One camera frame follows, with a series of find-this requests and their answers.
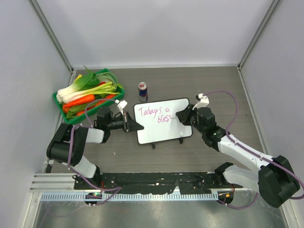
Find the white whiteboard black frame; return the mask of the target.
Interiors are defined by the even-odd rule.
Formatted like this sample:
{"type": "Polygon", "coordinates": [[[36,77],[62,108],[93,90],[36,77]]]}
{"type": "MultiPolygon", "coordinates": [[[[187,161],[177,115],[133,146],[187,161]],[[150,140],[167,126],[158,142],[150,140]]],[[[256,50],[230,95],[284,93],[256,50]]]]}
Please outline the white whiteboard black frame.
{"type": "Polygon", "coordinates": [[[171,119],[176,112],[190,104],[188,98],[140,103],[133,106],[134,118],[144,127],[137,131],[139,144],[150,144],[168,140],[182,140],[192,136],[191,126],[182,125],[178,118],[171,119]]]}

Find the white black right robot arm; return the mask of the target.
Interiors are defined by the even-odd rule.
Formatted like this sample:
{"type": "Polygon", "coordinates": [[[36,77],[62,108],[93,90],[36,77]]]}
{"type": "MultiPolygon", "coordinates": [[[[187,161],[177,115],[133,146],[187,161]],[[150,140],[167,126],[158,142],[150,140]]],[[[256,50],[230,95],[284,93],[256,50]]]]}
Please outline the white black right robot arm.
{"type": "Polygon", "coordinates": [[[245,165],[245,169],[230,162],[220,165],[214,176],[217,186],[224,188],[236,184],[251,189],[274,208],[297,198],[294,194],[304,184],[294,174],[287,158],[281,155],[272,157],[240,142],[229,131],[217,125],[208,107],[197,109],[189,105],[185,110],[177,112],[176,116],[181,124],[195,128],[208,147],[245,165]]]}

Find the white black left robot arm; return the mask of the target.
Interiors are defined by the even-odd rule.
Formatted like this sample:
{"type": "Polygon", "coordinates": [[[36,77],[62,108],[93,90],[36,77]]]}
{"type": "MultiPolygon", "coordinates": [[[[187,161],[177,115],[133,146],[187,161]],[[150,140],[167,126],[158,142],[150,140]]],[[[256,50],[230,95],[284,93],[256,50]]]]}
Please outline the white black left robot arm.
{"type": "Polygon", "coordinates": [[[102,175],[98,166],[84,156],[87,143],[106,143],[112,130],[124,132],[143,130],[128,112],[113,115],[109,107],[102,107],[92,128],[62,123],[47,147],[47,158],[61,163],[76,172],[76,181],[86,188],[101,187],[102,175]]]}

